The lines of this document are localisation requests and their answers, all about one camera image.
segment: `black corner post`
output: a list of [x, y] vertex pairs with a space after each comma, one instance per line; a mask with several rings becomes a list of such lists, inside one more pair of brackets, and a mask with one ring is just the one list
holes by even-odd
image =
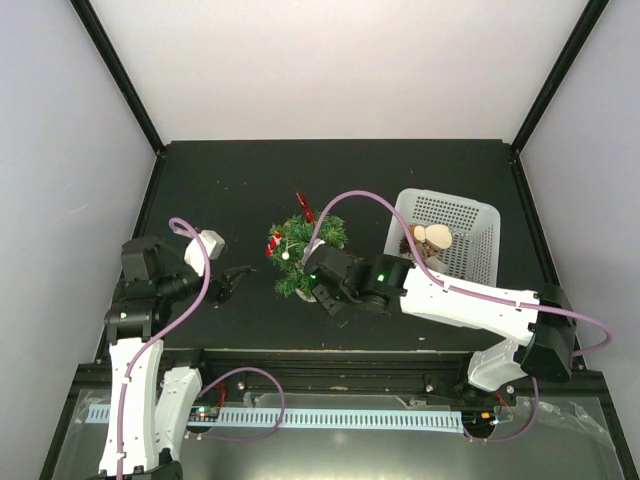
[[131, 83], [131, 79], [129, 78], [129, 75], [127, 75], [120, 58], [118, 58], [118, 54], [113, 48], [113, 45], [107, 36], [107, 32], [100, 23], [98, 15], [93, 9], [91, 2], [89, 0], [71, 0], [71, 4], [73, 5], [73, 8], [75, 8], [78, 17], [80, 17], [80, 20], [91, 37], [91, 40], [93, 40], [93, 43], [98, 49], [102, 60], [104, 60], [104, 63], [107, 65], [109, 72], [111, 72], [111, 75], [116, 81], [122, 95], [129, 104], [129, 108], [140, 124], [140, 128], [142, 128], [142, 131], [147, 137], [151, 148], [153, 148], [153, 151], [156, 154], [162, 153], [165, 148], [164, 143], [162, 143], [160, 135], [158, 135], [156, 128], [153, 126], [153, 122], [151, 121], [147, 110], [144, 108], [133, 83]]
[[587, 3], [567, 43], [565, 43], [549, 76], [545, 80], [542, 89], [538, 93], [535, 102], [533, 102], [533, 106], [522, 123], [516, 138], [511, 143], [511, 147], [515, 153], [519, 154], [524, 149], [529, 137], [531, 137], [549, 103], [551, 103], [551, 99], [571, 68], [571, 65], [573, 65], [584, 42], [589, 37], [591, 30], [593, 30], [593, 27], [598, 22], [600, 15], [602, 15], [608, 3], [609, 0], [589, 0]]

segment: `miniature christmas tree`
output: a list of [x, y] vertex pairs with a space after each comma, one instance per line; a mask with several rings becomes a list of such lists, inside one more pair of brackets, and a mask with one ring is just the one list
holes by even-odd
[[[311, 290], [315, 287], [315, 280], [305, 275], [300, 265], [315, 228], [315, 218], [308, 214], [306, 217], [295, 215], [282, 225], [273, 225], [269, 230], [267, 255], [285, 273], [285, 277], [276, 282], [276, 292], [288, 297], [297, 290], [305, 300], [313, 301]], [[344, 221], [335, 215], [327, 216], [318, 238], [332, 247], [343, 248], [347, 242]]]

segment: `green christmas tree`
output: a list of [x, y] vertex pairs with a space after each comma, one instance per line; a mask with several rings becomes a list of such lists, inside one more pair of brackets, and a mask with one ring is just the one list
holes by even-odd
[[[320, 212], [316, 212], [316, 218], [319, 217]], [[295, 215], [282, 225], [273, 225], [269, 230], [270, 238], [276, 233], [282, 236], [280, 245], [275, 248], [269, 258], [285, 273], [285, 277], [278, 280], [275, 285], [276, 292], [285, 297], [291, 295], [296, 289], [299, 289], [307, 298], [313, 297], [311, 290], [315, 287], [315, 280], [303, 272], [300, 261], [305, 247], [311, 240], [314, 228], [315, 225], [307, 223], [302, 215]], [[344, 247], [347, 243], [344, 220], [335, 215], [327, 216], [322, 222], [318, 238], [332, 247]]]

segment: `gray wall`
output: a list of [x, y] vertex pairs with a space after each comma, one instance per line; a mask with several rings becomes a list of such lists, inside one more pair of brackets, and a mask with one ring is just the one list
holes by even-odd
[[0, 465], [37, 478], [153, 154], [68, 1], [0, 5]]
[[[640, 2], [610, 2], [523, 152], [573, 307], [613, 326], [587, 358], [609, 383], [640, 466]], [[583, 343], [597, 341], [588, 328]]]

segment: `white backdrop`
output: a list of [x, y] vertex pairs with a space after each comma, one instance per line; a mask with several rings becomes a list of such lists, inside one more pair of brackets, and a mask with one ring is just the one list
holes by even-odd
[[165, 143], [512, 141], [586, 0], [94, 0]]

